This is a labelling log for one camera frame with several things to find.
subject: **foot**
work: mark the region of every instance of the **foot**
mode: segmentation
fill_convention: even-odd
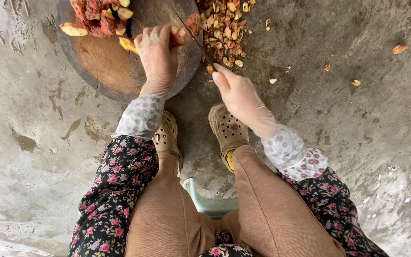
[[[210,109],[209,124],[220,143],[221,159],[229,171],[234,172],[233,151],[242,145],[250,145],[247,126],[232,116],[223,102]]]
[[[157,153],[169,153],[179,160],[179,172],[177,176],[180,176],[183,162],[182,154],[177,146],[177,134],[177,123],[175,122],[174,115],[168,111],[163,111],[161,125],[153,136],[153,142],[155,143]]]

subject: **knife blade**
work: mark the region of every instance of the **knife blade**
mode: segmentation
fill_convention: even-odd
[[[183,22],[182,18],[180,18],[180,15],[175,11],[174,7],[172,7],[172,5],[170,3],[169,3],[169,5],[171,6],[174,13],[177,15],[179,20],[182,22],[183,26],[186,28],[186,31],[188,31],[188,33],[190,34],[191,38],[193,39],[193,41],[195,42],[195,44],[197,45],[199,50],[201,50],[202,55],[205,57],[207,62],[210,64],[210,66],[212,66],[213,71],[216,71],[215,67],[213,66],[214,62],[212,61],[212,59],[208,55],[205,54],[204,50],[202,49],[202,45],[199,44],[198,40],[195,38],[193,33],[190,31],[190,28],[185,25],[185,22]]]

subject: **clear plastic glove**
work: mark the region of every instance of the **clear plastic glove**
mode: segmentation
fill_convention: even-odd
[[[166,97],[174,84],[179,66],[180,47],[169,49],[171,26],[146,27],[134,39],[147,81],[139,96],[156,94]]]
[[[253,130],[262,141],[271,139],[279,128],[272,112],[261,101],[250,79],[232,73],[225,67],[214,64],[212,73],[221,98],[228,111]]]

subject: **wooden cutting board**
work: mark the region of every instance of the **wooden cutting board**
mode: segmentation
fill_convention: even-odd
[[[143,27],[181,27],[182,22],[169,4],[183,20],[191,13],[199,12],[195,0],[132,0],[129,8],[134,15],[128,21],[128,27],[131,28],[130,32],[127,30],[128,36],[135,38],[142,33]],[[57,10],[56,25],[61,48],[82,79],[112,100],[130,103],[137,98],[146,80],[139,56],[124,50],[116,35],[107,38],[66,35],[59,25],[64,22],[76,22],[74,10],[69,0],[59,0]],[[202,42],[202,33],[197,39]],[[177,79],[168,98],[176,95],[188,84],[196,73],[201,55],[201,51],[193,43],[181,49]]]

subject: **black floral dress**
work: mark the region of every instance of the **black floral dress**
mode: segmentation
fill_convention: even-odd
[[[79,203],[68,256],[124,256],[132,209],[158,168],[158,155],[151,140],[126,135],[112,140],[102,156],[93,186]],[[281,172],[278,175],[301,195],[347,256],[387,256],[361,231],[350,192],[332,170],[328,168],[319,177],[301,182],[291,181]],[[216,246],[201,257],[253,256],[233,244],[228,234],[218,233],[215,241]]]

